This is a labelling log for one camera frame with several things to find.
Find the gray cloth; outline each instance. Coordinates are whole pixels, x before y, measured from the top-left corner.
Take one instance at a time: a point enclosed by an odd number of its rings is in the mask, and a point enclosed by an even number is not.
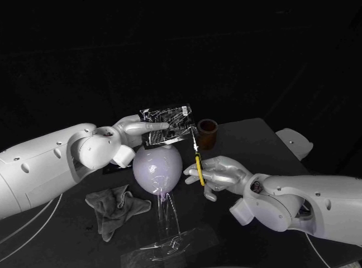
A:
[[[131,192],[125,192],[127,186],[86,195],[86,203],[95,209],[98,234],[102,235],[105,242],[125,221],[151,208],[148,200],[134,198]]]

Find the cup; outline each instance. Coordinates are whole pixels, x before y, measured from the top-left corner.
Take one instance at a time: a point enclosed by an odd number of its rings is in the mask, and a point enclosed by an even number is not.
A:
[[[197,122],[197,146],[202,150],[210,150],[215,146],[219,125],[212,119],[202,119]]]

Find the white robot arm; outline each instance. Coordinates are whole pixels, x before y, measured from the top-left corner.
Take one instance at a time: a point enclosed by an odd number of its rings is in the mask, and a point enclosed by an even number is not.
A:
[[[314,237],[362,245],[361,179],[326,175],[252,175],[234,159],[223,156],[203,162],[208,187],[242,194],[231,208],[242,225],[255,217],[278,232],[294,229]],[[199,180],[195,168],[192,165],[184,170],[184,174],[192,175],[187,184]],[[310,212],[300,215],[304,201],[310,204]]]
[[[112,127],[79,124],[0,153],[0,220],[50,201],[111,162],[122,168],[141,144],[141,134],[169,128],[140,122],[138,115]]]

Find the inflated balloon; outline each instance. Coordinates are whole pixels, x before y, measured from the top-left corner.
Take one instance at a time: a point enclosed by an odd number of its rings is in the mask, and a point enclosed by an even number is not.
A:
[[[132,172],[143,189],[164,197],[174,188],[183,172],[177,149],[171,145],[150,150],[141,147],[132,161]]]

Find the table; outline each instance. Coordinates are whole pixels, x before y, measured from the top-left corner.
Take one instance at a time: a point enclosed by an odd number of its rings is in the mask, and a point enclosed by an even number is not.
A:
[[[193,164],[192,141],[184,140],[174,146],[186,168]],[[252,173],[309,174],[260,118],[219,125],[215,148],[202,151],[200,154],[203,159],[218,155],[236,159]],[[210,202],[203,197],[200,185],[186,185],[184,178],[182,175],[173,190],[180,231],[205,224],[212,227],[219,240],[216,246],[187,257],[189,267],[326,267],[301,232],[275,232],[257,219],[249,225],[241,226],[228,210],[239,196],[222,191],[218,193],[218,201]],[[85,196],[125,184],[130,185],[128,190],[135,197],[156,200],[137,184],[131,169],[108,175],[102,175],[98,170],[63,194],[47,225],[29,244],[0,263],[0,268],[119,267],[121,255],[157,241],[156,211],[151,209],[132,216],[115,231],[111,241],[105,243],[96,233],[95,213],[85,203]],[[1,256],[7,255],[36,233],[53,211],[57,199],[37,220],[10,238],[10,243],[1,245]],[[42,208],[43,206],[3,220],[0,233],[8,233],[13,223],[26,222]],[[362,248],[358,246],[314,237],[310,237],[310,240],[332,267],[362,259]]]

